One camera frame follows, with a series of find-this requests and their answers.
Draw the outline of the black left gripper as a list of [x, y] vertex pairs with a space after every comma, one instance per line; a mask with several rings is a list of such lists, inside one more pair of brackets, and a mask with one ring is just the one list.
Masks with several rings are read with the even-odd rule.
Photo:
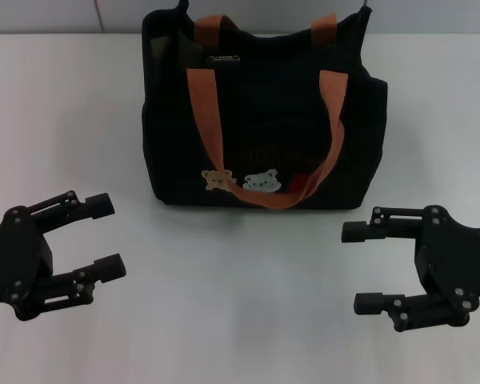
[[73, 190], [28, 208], [9, 209], [0, 223], [0, 302], [11, 305], [21, 321], [36, 318], [41, 311], [91, 304], [96, 282], [126, 276], [120, 254], [51, 276], [51, 250], [42, 231], [112, 214], [115, 209], [108, 193], [81, 202]]

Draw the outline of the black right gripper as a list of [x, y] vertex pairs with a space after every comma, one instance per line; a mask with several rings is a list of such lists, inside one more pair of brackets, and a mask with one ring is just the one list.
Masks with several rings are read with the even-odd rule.
[[376, 206], [369, 221], [344, 222], [342, 243], [386, 238], [416, 241], [414, 262], [427, 294], [360, 293], [357, 315], [387, 312], [397, 332], [433, 326], [465, 326], [479, 307], [480, 228], [455, 221], [441, 206], [423, 209]]

